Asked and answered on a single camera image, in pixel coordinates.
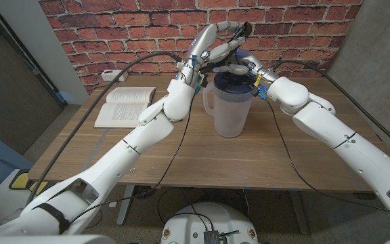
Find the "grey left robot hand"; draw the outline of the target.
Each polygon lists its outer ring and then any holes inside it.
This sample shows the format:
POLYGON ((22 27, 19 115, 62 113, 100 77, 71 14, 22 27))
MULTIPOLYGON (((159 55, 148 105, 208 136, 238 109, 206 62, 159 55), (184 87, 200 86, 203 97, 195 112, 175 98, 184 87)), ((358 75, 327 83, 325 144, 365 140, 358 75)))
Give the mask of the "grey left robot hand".
POLYGON ((194 88, 203 66, 224 60, 246 41, 243 35, 245 26, 246 24, 225 21, 204 27, 191 43, 186 58, 178 68, 176 79, 194 88), (228 43, 211 49, 212 44, 222 32, 235 33, 235 35, 228 43))

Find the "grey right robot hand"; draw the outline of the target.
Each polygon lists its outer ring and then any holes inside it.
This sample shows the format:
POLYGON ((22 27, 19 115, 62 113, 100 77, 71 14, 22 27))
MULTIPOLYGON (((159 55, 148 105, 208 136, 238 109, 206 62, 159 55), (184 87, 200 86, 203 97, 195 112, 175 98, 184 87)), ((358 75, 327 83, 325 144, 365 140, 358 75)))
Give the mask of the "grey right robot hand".
POLYGON ((266 68, 262 62, 245 49, 237 49, 225 64, 216 63, 213 72, 229 72, 235 75, 247 75, 260 78, 259 85, 269 87, 280 76, 272 68, 266 68))

